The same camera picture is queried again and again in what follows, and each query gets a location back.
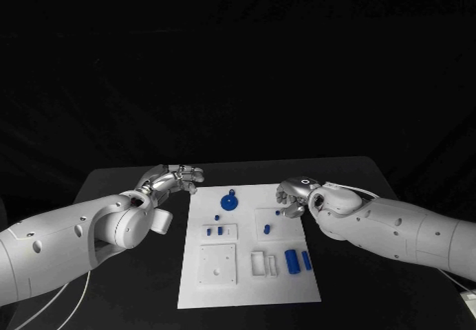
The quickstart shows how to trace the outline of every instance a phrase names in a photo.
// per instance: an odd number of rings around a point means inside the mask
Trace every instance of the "robotic hand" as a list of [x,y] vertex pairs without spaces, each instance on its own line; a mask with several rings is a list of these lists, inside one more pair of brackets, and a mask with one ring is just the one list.
[[[351,191],[366,193],[366,200]],[[431,266],[476,281],[476,223],[455,220],[357,188],[294,177],[276,187],[281,210],[298,217],[308,206],[321,232],[385,258]]]
[[134,190],[77,203],[0,232],[0,306],[38,296],[134,248],[148,230],[167,233],[171,214],[157,206],[178,190],[194,194],[203,170],[152,167]]

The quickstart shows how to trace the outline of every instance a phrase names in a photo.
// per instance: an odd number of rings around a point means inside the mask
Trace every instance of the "black table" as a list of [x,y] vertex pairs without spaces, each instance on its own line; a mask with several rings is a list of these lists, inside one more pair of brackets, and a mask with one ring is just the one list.
[[[395,199],[373,161],[366,157],[196,164],[199,186],[275,184],[305,175]],[[95,170],[74,202],[134,188],[149,167]],[[83,301],[63,329],[476,329],[476,321],[448,279],[429,267],[402,263],[331,240],[305,211],[302,228],[321,302],[177,309],[188,215],[188,195],[161,205],[173,213],[167,234],[149,232],[137,248],[90,272]],[[80,297],[86,276],[73,280],[24,329],[56,329]],[[14,327],[36,313],[57,290],[20,302]]]

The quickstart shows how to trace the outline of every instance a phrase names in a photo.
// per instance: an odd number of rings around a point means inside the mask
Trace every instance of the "black backdrop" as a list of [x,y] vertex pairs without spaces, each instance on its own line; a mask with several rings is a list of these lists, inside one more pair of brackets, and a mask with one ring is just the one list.
[[95,168],[350,155],[373,159],[400,200],[473,219],[470,2],[160,6],[36,3],[10,17],[10,223],[67,205]]

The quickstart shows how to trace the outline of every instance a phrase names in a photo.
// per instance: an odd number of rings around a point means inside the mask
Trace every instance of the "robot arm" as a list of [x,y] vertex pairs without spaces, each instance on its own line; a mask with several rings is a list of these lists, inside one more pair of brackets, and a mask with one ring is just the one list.
[[385,258],[435,267],[476,281],[476,223],[455,220],[408,203],[364,200],[336,184],[291,178],[276,189],[282,209],[298,217],[308,206],[323,233]]
[[0,232],[0,306],[69,283],[134,248],[148,230],[167,233],[171,214],[157,206],[168,194],[203,181],[201,169],[155,166],[134,190],[86,201],[15,223]]

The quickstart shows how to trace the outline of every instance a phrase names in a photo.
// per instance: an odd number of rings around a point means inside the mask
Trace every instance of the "white cable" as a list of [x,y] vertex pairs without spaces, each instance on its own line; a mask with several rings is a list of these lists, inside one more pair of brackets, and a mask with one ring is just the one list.
[[57,298],[59,294],[61,293],[61,290],[67,287],[67,284],[66,283],[63,286],[61,286],[61,289],[59,290],[57,294],[51,297],[51,300],[49,301],[49,303],[46,304],[46,306],[37,311],[37,313],[21,323],[21,325],[14,329],[14,330],[20,330],[30,322],[31,320],[34,319],[34,317],[37,317],[43,310],[47,308],[47,306],[50,306],[51,302],[54,301],[54,299]]
[[470,290],[442,270],[439,270],[442,275],[467,291],[471,292],[473,295],[476,295],[474,291]]
[[341,184],[334,184],[336,186],[346,188],[346,189],[351,189],[354,191],[360,191],[362,193],[367,194],[369,196],[372,196],[373,198],[379,198],[377,195],[375,195],[372,192],[360,189],[360,188],[354,188],[354,187],[349,187],[349,186],[343,186]]
[[79,301],[77,301],[77,304],[76,304],[76,307],[74,307],[74,310],[72,311],[72,313],[69,314],[69,317],[66,318],[66,321],[61,323],[61,325],[59,326],[59,328],[56,330],[59,330],[63,325],[66,324],[66,322],[69,321],[69,319],[72,318],[72,314],[76,312],[76,309],[79,307],[79,304],[80,304],[80,301],[82,301],[82,298],[83,298],[83,294],[86,293],[86,288],[87,288],[87,283],[89,283],[89,275],[90,275],[90,272],[86,273],[86,284],[83,286],[83,291],[82,291],[82,296],[79,298]]

